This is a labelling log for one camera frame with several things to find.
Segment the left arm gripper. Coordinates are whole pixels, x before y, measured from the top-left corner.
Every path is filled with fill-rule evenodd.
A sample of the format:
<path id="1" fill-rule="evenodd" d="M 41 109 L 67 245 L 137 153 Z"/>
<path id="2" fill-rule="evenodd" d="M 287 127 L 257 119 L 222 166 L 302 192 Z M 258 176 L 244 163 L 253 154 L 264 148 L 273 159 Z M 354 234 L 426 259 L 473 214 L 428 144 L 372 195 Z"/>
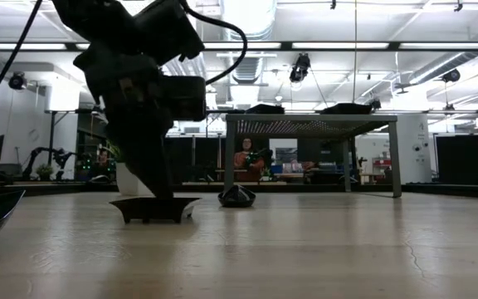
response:
<path id="1" fill-rule="evenodd" d="M 143 54 L 127 55 L 99 43 L 73 61 L 83 71 L 95 102 L 104 105 L 106 135 L 117 145 L 129 171 L 156 198 L 172 198 L 172 178 L 164 136 L 173 126 L 170 110 L 159 103 L 161 71 Z M 129 126 L 148 127 L 140 135 Z"/>

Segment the green plant in white pot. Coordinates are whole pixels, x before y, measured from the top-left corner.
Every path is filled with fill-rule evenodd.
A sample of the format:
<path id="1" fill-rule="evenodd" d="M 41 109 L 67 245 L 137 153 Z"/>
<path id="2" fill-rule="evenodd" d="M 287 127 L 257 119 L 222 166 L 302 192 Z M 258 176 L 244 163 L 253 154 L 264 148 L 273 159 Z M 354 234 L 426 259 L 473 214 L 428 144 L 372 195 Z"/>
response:
<path id="1" fill-rule="evenodd" d="M 120 148 L 108 140 L 106 149 L 111 153 L 112 159 L 115 161 L 115 178 L 119 192 L 124 196 L 152 195 L 152 192 L 129 171 Z"/>

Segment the person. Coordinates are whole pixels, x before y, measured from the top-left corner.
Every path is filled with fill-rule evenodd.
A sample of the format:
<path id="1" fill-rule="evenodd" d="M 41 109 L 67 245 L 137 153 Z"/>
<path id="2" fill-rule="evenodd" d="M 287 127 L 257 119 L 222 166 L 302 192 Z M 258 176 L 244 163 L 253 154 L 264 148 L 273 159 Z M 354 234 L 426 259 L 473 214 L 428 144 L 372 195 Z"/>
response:
<path id="1" fill-rule="evenodd" d="M 109 175 L 109 172 L 110 172 L 109 154 L 105 149 L 101 149 L 99 152 L 96 170 L 98 175 L 106 175 L 106 176 Z"/>
<path id="2" fill-rule="evenodd" d="M 234 154 L 234 169 L 242 169 L 242 172 L 236 173 L 236 180 L 257 182 L 261 179 L 264 168 L 265 161 L 254 151 L 252 140 L 245 138 L 241 144 L 241 151 Z"/>

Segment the grey perforated metal shelf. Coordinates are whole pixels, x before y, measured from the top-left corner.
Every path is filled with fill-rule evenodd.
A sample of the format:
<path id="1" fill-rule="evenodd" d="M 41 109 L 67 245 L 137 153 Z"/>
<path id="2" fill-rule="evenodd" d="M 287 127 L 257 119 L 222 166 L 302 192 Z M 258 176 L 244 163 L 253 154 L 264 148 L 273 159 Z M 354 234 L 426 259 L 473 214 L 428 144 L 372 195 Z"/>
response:
<path id="1" fill-rule="evenodd" d="M 398 118 L 395 115 L 318 115 L 318 114 L 228 114 L 226 115 L 226 162 L 224 189 L 234 185 L 234 154 L 238 135 L 256 138 L 337 140 L 344 148 L 344 186 L 351 190 L 349 171 L 349 142 L 357 135 L 366 134 L 386 125 L 389 133 L 393 197 L 402 196 L 400 159 L 398 149 Z"/>

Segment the small background potted plant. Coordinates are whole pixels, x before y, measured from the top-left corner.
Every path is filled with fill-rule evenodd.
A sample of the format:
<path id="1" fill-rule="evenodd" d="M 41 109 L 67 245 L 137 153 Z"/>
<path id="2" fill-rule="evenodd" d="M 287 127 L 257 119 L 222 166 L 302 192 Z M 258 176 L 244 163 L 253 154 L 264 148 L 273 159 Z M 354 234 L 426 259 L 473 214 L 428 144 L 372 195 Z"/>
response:
<path id="1" fill-rule="evenodd" d="M 53 168 L 49 164 L 41 164 L 37 167 L 36 173 L 41 181 L 49 181 L 53 174 Z"/>

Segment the red storage rack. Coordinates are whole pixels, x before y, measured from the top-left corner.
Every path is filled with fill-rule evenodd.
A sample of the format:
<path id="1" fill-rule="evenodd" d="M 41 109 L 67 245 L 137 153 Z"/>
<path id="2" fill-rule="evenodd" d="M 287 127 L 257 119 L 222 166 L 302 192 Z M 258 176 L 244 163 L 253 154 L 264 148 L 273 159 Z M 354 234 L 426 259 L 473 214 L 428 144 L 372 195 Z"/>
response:
<path id="1" fill-rule="evenodd" d="M 392 161 L 389 157 L 373 157 L 372 171 L 373 174 L 384 174 L 387 169 L 391 169 Z"/>

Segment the white cylindrical column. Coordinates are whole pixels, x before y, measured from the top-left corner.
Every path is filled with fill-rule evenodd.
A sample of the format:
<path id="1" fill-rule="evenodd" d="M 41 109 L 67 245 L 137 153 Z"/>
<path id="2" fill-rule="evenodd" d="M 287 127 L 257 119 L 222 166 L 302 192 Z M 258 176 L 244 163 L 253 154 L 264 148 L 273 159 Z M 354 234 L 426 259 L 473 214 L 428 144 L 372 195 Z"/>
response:
<path id="1" fill-rule="evenodd" d="M 430 183 L 432 169 L 427 117 L 400 115 L 397 134 L 401 183 Z"/>

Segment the black partition panel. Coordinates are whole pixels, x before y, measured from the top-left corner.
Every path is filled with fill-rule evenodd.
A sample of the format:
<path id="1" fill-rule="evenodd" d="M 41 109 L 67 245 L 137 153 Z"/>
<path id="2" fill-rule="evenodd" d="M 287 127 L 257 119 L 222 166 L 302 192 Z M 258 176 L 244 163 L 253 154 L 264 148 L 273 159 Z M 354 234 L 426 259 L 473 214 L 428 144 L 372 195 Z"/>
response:
<path id="1" fill-rule="evenodd" d="M 435 138 L 441 184 L 478 185 L 478 135 Z"/>

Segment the black aluminium table frame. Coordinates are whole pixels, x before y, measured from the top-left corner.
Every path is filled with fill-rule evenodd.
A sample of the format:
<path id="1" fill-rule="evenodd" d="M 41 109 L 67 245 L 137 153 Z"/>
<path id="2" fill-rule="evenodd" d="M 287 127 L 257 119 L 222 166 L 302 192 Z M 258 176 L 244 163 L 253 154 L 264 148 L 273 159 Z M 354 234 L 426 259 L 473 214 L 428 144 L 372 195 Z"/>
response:
<path id="1" fill-rule="evenodd" d="M 254 193 L 338 193 L 344 191 L 342 185 L 249 185 Z M 26 184 L 0 186 L 0 194 L 25 190 L 26 196 L 53 194 L 73 194 L 82 192 L 117 192 L 113 184 Z M 174 185 L 173 191 L 178 193 L 220 193 L 221 185 Z M 478 198 L 478 185 L 458 184 L 406 184 L 402 186 L 404 193 L 439 194 Z"/>

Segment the black background rig frame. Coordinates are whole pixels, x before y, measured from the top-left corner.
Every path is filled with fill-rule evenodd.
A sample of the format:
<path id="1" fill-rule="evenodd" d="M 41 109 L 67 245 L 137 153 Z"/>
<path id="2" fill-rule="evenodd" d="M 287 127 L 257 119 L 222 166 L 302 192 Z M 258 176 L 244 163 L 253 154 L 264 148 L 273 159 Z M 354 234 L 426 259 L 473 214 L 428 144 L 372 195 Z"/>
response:
<path id="1" fill-rule="evenodd" d="M 322 110 L 317 110 L 313 113 L 306 113 L 304 111 L 299 110 L 297 112 L 293 112 L 293 113 L 290 113 L 290 114 L 318 114 L 319 115 L 319 113 L 321 111 Z M 100 109 L 99 107 L 96 106 L 92 109 L 77 109 L 74 112 L 76 114 L 79 114 L 79 115 L 89 114 L 89 115 L 95 115 L 95 116 L 99 117 L 101 119 L 101 121 L 105 124 L 105 128 L 103 129 L 103 133 L 100 135 L 100 137 L 109 140 L 109 138 L 106 135 L 106 126 L 109 124 L 109 122 L 106 119 L 106 114 L 102 109 Z M 225 122 L 225 126 L 227 127 L 226 115 L 228 115 L 228 114 L 245 114 L 245 112 L 246 112 L 245 110 L 206 110 L 206 117 L 202 121 L 173 120 L 173 118 L 172 118 L 172 120 L 173 120 L 173 123 L 175 121 L 177 121 L 177 122 L 203 122 L 203 121 L 207 120 L 208 116 L 217 115 L 217 117 L 223 119 L 223 121 Z M 421 111 L 417 111 L 417 110 L 407 110 L 407 111 L 405 111 L 405 110 L 404 111 L 388 110 L 388 111 L 382 111 L 382 112 L 379 112 L 379 113 L 374 113 L 374 112 L 371 111 L 371 113 L 370 113 L 370 115 L 395 115 L 396 117 L 399 117 L 400 115 L 407 115 L 407 114 L 441 115 L 445 118 L 455 118 L 457 116 L 464 117 L 464 116 L 469 116 L 469 115 L 472 115 L 472 116 L 478 115 L 478 110 L 421 110 Z M 135 126 L 130 125 L 129 128 L 130 129 L 135 129 L 140 135 L 145 134 L 145 133 L 149 133 L 149 128 L 148 127 L 135 127 Z M 165 133 L 165 136 L 170 134 L 169 131 L 171 129 L 169 129 L 168 132 Z"/>

